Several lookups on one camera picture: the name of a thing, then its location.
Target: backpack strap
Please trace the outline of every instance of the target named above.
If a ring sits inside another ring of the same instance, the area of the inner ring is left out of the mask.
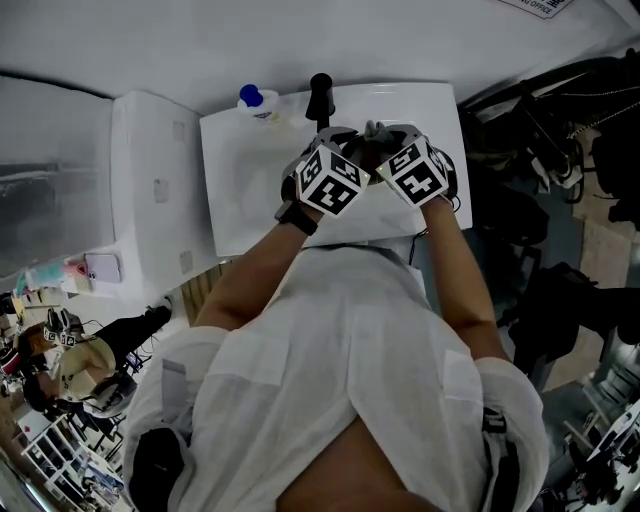
[[[161,379],[162,421],[140,436],[132,467],[125,471],[130,474],[128,494],[141,512],[177,511],[195,470],[186,368],[163,359]]]
[[[507,421],[502,413],[484,408],[482,438],[489,474],[480,512],[513,510],[520,483],[520,463],[515,444],[507,438]]]

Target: white shirt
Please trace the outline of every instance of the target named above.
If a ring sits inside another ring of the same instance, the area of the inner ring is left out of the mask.
[[[357,416],[407,490],[445,511],[480,506],[485,405],[504,413],[518,449],[515,510],[528,508],[546,474],[542,403],[527,378],[506,361],[474,362],[408,268],[374,251],[306,250],[254,321],[232,332],[191,329],[161,354],[129,422],[147,414],[159,360],[185,364],[200,388],[184,512],[275,510]]]

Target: white sink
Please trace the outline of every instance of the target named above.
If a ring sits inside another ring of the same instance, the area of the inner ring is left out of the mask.
[[[285,119],[257,124],[236,109],[200,120],[209,210],[218,256],[246,252],[276,223],[282,203],[282,171],[316,133],[304,114],[310,92],[282,98]],[[386,125],[411,123],[453,160],[463,229],[472,225],[467,166],[460,123],[448,84],[399,83],[335,87],[332,126],[359,132],[367,120]],[[339,219],[325,218],[306,245],[362,242],[416,234],[424,229],[419,210],[411,209],[384,183],[369,186]]]

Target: fiducial marker cube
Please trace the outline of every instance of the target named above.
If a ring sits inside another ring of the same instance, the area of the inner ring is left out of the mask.
[[[424,137],[393,155],[376,171],[407,203],[418,207],[447,189],[447,173]]]
[[[369,183],[369,174],[326,146],[318,146],[296,169],[303,203],[340,217]]]

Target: wristwatch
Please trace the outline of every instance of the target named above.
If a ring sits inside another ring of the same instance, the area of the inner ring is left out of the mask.
[[[318,224],[302,211],[298,201],[287,200],[282,203],[282,206],[278,208],[275,214],[275,218],[280,224],[293,224],[309,236],[313,235],[318,229]]]

